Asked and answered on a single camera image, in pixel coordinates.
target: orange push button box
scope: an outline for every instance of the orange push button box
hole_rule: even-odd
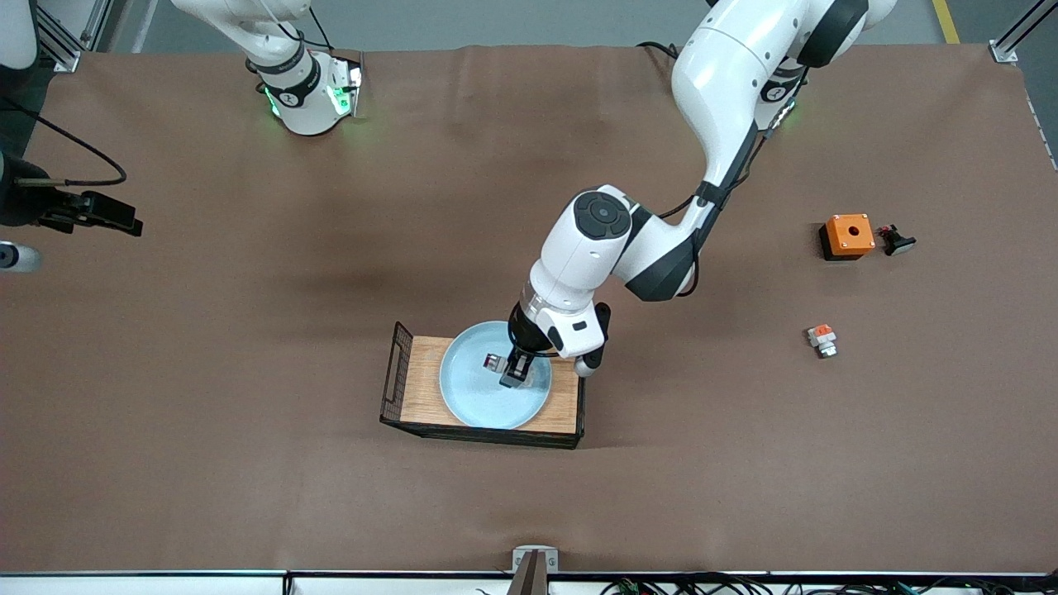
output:
[[[827,260],[855,260],[874,250],[874,232],[863,213],[831,217],[819,228],[819,240]]]

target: blue plate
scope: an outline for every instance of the blue plate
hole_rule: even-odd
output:
[[[441,396],[452,414],[472,428],[513,430],[540,413],[551,392],[551,362],[536,358],[529,385],[508,389],[499,374],[485,367],[485,356],[507,357],[511,340],[506,322],[482,322],[459,333],[441,360]]]

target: wooden board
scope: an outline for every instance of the wooden board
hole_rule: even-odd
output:
[[[449,411],[441,397],[437,377],[441,372],[441,358],[452,339],[442,337],[416,337],[408,357],[407,383],[400,420],[418,423],[442,423],[467,427]],[[544,409],[518,430],[530,432],[577,432],[577,382],[571,360],[551,360],[551,393]]]

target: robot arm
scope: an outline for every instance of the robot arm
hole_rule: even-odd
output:
[[[610,185],[577,195],[548,235],[511,314],[514,346],[500,383],[519,385],[532,359],[551,347],[560,357],[578,358],[581,376],[591,374],[606,341],[591,299],[609,274],[640,300],[676,296],[691,282],[698,253],[750,158],[761,114],[770,113],[767,125],[776,126],[804,69],[843,53],[894,2],[715,2],[673,68],[673,96],[707,161],[682,219],[670,224]],[[596,204],[607,205],[607,213]]]
[[[172,0],[237,43],[264,82],[272,111],[297,134],[326,132],[352,114],[361,65],[306,48],[290,21],[309,0]]]
[[[36,4],[0,0],[0,95],[21,87],[37,65]]]

